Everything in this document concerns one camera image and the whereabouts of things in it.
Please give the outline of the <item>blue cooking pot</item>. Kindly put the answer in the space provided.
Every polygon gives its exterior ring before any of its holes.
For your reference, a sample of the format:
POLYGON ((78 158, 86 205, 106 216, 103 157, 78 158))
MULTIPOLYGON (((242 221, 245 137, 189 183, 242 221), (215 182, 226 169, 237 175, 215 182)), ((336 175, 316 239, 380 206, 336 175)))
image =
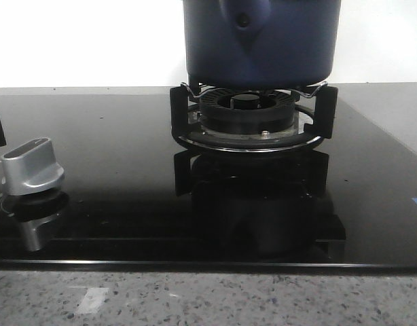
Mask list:
POLYGON ((184 1, 188 75, 235 89, 288 89, 331 74, 340 1, 184 1))

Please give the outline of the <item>black pot support grate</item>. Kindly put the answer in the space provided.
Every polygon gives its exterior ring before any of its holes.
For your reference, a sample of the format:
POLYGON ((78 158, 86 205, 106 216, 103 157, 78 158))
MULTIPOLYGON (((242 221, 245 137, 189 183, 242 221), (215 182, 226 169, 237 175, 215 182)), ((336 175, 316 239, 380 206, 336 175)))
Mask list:
POLYGON ((293 123, 282 131, 265 130, 258 134, 229 134, 202 125, 199 100, 205 94, 220 89, 229 88, 208 88, 187 83, 171 88, 171 128, 173 139, 178 144, 193 150, 256 156, 313 149, 332 137, 338 89, 328 86, 325 81, 304 90, 275 90, 294 96, 293 123))

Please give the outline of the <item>black glass cooktop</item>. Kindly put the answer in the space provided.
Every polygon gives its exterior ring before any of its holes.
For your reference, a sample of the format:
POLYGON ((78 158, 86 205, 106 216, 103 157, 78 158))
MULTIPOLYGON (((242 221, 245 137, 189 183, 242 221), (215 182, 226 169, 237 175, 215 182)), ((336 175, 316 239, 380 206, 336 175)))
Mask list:
POLYGON ((417 274, 417 155, 339 101, 333 138, 270 157, 188 151, 169 91, 0 89, 0 269, 417 274), (50 138, 61 187, 4 192, 50 138))

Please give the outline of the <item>silver stove knob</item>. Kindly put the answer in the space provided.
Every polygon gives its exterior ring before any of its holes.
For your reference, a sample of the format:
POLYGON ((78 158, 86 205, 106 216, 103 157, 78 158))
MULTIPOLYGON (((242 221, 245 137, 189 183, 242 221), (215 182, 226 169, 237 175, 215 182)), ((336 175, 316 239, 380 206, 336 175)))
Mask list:
POLYGON ((1 156, 4 192, 25 196, 59 188, 64 168, 56 161, 50 138, 32 139, 1 156))

